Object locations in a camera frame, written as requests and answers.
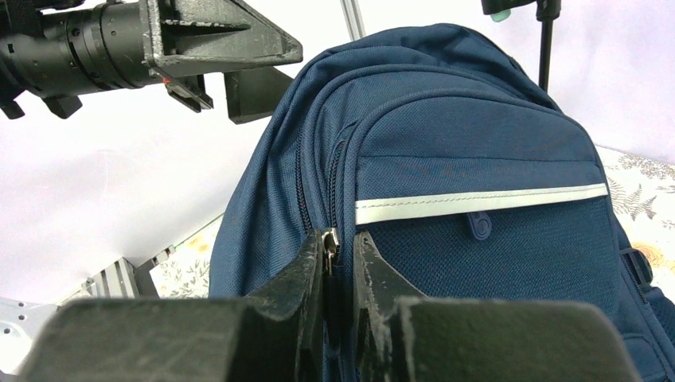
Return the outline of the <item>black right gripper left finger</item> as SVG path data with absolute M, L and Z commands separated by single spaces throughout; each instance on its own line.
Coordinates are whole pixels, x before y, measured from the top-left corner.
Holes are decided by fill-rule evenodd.
M 82 299 L 41 332 L 21 381 L 319 381 L 323 235 L 240 298 Z

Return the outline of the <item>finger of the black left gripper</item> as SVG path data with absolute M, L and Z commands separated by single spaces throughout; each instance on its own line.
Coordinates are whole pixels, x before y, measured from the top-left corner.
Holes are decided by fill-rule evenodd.
M 226 72 L 224 86 L 229 119 L 243 124 L 273 115 L 292 80 L 275 67 Z
M 244 1 L 222 2 L 222 31 L 209 51 L 222 60 L 217 72 L 298 63 L 302 45 Z

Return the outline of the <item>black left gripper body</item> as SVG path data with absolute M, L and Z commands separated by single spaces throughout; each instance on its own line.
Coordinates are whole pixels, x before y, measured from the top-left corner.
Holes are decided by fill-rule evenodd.
M 222 69 L 209 44 L 222 31 L 221 1 L 139 1 L 142 46 L 152 76 L 191 111 L 213 108 L 203 75 Z

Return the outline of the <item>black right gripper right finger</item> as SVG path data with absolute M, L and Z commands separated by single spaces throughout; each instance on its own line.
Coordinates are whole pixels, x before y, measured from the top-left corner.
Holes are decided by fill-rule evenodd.
M 355 362 L 364 381 L 637 381 L 621 337 L 580 302 L 430 298 L 353 242 Z

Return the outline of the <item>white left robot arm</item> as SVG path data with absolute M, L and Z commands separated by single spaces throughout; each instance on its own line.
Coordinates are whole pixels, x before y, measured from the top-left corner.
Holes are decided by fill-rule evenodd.
M 270 116 L 303 59 L 301 43 L 243 1 L 4 1 L 1 110 L 21 118 L 30 92 L 57 117 L 82 95 L 162 84 L 191 111 L 213 107 L 205 76 L 224 77 L 228 117 Z

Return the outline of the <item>navy blue backpack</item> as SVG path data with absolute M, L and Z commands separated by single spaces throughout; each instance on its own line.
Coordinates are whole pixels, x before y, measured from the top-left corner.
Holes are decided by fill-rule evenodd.
M 209 296 L 261 287 L 313 228 L 339 243 L 328 380 L 357 379 L 360 230 L 429 296 L 594 304 L 643 380 L 674 378 L 674 306 L 613 212 L 591 138 L 472 29 L 389 29 L 301 70 L 225 210 Z

